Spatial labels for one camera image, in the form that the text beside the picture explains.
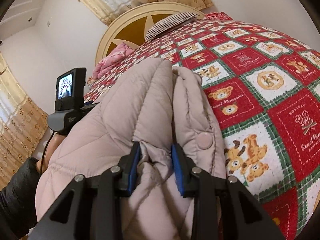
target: black cable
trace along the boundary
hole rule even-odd
[[[43,150],[43,154],[42,154],[42,158],[41,158],[41,165],[40,165],[40,176],[42,175],[42,167],[43,167],[45,152],[47,151],[47,147],[48,147],[49,142],[51,141],[53,135],[54,135],[54,131],[52,131],[52,134],[51,134],[49,140],[47,141],[47,144],[45,145],[44,150]]]

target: camera monitor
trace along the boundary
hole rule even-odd
[[[80,109],[84,106],[86,68],[74,68],[57,78],[56,111]]]

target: hand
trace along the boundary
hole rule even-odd
[[[48,144],[47,150],[45,152],[45,156],[44,156],[44,161],[43,161],[43,166],[42,166],[42,173],[45,172],[49,166],[49,161],[51,159],[52,154],[54,153],[54,151],[58,148],[58,146],[62,143],[62,141],[65,139],[66,137],[64,135],[60,135],[60,134],[55,134],[51,141]],[[40,173],[40,169],[41,169],[41,160],[39,160],[36,164],[37,170]]]

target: headboard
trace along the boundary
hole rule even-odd
[[[179,12],[198,13],[199,19],[204,17],[201,11],[174,2],[148,3],[122,14],[103,35],[96,54],[96,64],[122,42],[133,49],[138,48],[144,43],[146,33],[155,23]]]

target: black sleeve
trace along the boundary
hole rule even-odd
[[[17,236],[11,231],[7,221],[0,213],[0,239],[1,240],[18,240]]]
[[[35,196],[40,178],[37,162],[36,158],[28,158],[0,192],[0,212],[18,238],[37,223]]]

